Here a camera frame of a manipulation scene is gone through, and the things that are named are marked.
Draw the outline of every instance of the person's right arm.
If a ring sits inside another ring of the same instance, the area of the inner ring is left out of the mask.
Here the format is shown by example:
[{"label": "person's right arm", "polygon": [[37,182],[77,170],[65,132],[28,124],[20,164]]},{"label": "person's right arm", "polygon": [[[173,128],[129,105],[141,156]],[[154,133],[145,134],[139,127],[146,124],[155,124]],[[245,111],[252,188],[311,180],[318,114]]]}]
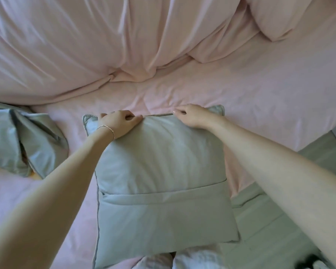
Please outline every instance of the person's right arm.
[{"label": "person's right arm", "polygon": [[177,107],[187,126],[209,130],[336,265],[336,175],[198,105]]}]

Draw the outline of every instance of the bed sheet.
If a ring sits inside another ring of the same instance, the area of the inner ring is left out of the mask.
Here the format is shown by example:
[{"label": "bed sheet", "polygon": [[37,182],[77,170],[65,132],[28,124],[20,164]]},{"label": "bed sheet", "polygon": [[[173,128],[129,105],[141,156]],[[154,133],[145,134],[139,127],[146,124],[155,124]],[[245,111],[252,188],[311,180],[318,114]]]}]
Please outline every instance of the bed sheet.
[{"label": "bed sheet", "polygon": [[[68,139],[71,152],[85,140],[82,115],[129,109],[135,114],[171,112],[180,104],[222,104],[227,118],[300,150],[336,125],[336,0],[313,0],[287,40],[258,34],[228,57],[201,64],[188,59],[157,71],[142,83],[115,82],[49,105],[47,112]],[[252,183],[226,149],[232,195]],[[0,221],[40,182],[0,171]],[[96,184],[52,268],[90,268],[97,235]]]}]

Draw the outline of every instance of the gray wooden floor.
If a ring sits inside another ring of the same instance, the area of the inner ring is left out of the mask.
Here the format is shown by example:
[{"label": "gray wooden floor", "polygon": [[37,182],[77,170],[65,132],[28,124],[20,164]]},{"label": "gray wooden floor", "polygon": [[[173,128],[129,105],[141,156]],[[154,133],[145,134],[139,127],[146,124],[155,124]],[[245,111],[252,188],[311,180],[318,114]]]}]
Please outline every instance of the gray wooden floor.
[{"label": "gray wooden floor", "polygon": [[[336,138],[323,135],[300,154],[336,174]],[[317,247],[254,183],[232,200],[242,237],[239,244],[222,244],[233,269],[292,269]]]}]

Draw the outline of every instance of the gray pillow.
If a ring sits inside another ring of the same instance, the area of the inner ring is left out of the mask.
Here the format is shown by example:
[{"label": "gray pillow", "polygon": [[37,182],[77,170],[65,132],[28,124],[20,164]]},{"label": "gray pillow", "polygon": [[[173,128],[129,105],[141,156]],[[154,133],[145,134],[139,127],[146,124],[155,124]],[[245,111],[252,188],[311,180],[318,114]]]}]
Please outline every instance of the gray pillow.
[{"label": "gray pillow", "polygon": [[[223,106],[211,111],[224,115]],[[98,126],[85,115],[87,134]],[[192,246],[237,241],[223,144],[175,116],[145,117],[103,152],[96,170],[95,268]]]}]

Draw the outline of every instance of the forearm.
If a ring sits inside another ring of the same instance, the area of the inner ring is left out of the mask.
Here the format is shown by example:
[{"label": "forearm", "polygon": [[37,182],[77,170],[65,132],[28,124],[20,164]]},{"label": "forearm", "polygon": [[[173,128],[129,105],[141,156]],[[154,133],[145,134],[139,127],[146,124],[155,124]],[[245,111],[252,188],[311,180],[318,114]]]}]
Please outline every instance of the forearm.
[{"label": "forearm", "polygon": [[336,176],[296,152],[216,118],[209,130],[336,264]]},{"label": "forearm", "polygon": [[98,138],[100,132],[47,176],[0,227],[0,268],[50,267],[108,145],[107,138]]}]

